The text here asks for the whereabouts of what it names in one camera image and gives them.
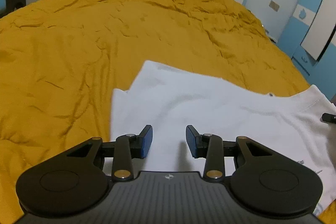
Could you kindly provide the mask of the white printed t-shirt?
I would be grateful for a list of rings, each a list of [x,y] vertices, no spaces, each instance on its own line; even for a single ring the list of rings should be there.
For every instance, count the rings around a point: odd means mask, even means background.
[[[111,137],[153,127],[149,155],[135,170],[202,172],[186,143],[186,127],[234,141],[247,136],[314,170],[323,194],[315,214],[335,200],[335,106],[312,85],[290,97],[259,94],[226,80],[146,61],[127,91],[112,97]]]

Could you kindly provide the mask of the mustard yellow quilt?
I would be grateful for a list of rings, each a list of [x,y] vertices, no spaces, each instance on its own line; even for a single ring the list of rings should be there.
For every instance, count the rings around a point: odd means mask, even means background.
[[[234,0],[41,0],[1,19],[1,223],[23,211],[27,169],[90,137],[109,140],[115,88],[146,60],[292,96],[308,84]]]

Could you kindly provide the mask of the blue white wardrobe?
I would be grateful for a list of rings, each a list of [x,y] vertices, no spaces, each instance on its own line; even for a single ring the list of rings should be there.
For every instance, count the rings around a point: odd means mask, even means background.
[[[298,0],[277,46],[308,83],[335,97],[335,0]]]

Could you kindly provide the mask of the beige wall switch plate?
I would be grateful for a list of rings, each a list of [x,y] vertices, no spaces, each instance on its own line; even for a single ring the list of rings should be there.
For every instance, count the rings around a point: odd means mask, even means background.
[[[275,12],[278,12],[280,5],[274,1],[270,1],[269,7],[273,9]]]

